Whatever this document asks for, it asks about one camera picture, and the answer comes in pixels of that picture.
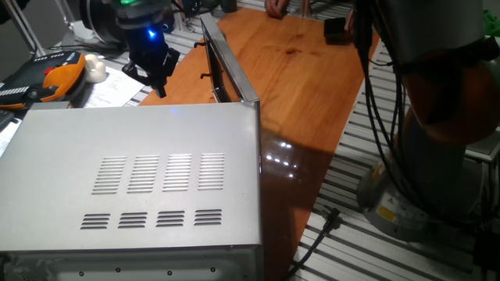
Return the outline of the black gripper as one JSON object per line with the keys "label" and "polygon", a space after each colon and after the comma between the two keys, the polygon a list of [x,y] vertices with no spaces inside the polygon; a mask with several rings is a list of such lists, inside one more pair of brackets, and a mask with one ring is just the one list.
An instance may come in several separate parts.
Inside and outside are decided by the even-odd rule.
{"label": "black gripper", "polygon": [[[127,29],[124,31],[124,36],[129,48],[130,61],[122,67],[122,72],[153,89],[159,98],[165,98],[164,87],[167,78],[173,74],[180,53],[165,42],[163,24],[154,23]],[[137,67],[142,68],[147,76],[140,75]]]}

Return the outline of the right hand olive sleeve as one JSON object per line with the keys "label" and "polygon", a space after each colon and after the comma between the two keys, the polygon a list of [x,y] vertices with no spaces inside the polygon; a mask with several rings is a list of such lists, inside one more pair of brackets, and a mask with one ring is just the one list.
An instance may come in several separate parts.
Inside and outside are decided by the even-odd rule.
{"label": "right hand olive sleeve", "polygon": [[264,7],[269,17],[281,20],[288,4],[289,0],[265,0]]}

